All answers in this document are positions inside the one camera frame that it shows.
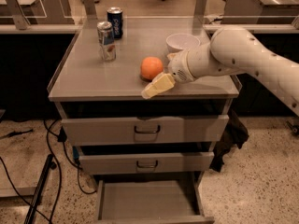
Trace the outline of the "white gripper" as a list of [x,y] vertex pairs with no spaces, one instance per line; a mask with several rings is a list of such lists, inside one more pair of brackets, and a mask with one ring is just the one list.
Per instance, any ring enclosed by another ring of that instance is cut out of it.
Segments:
[[168,64],[168,73],[160,73],[150,84],[148,84],[141,95],[144,99],[152,98],[162,92],[171,90],[175,83],[190,83],[194,82],[196,78],[192,75],[188,66],[188,51],[183,50],[176,53],[168,53],[166,55]]

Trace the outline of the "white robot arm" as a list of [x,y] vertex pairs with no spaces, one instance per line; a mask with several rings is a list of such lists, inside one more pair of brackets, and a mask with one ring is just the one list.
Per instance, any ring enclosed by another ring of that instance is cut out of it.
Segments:
[[145,99],[190,83],[201,77],[246,73],[271,91],[294,114],[299,115],[299,63],[267,49],[252,33],[226,25],[210,41],[168,55],[165,72],[157,75],[141,92]]

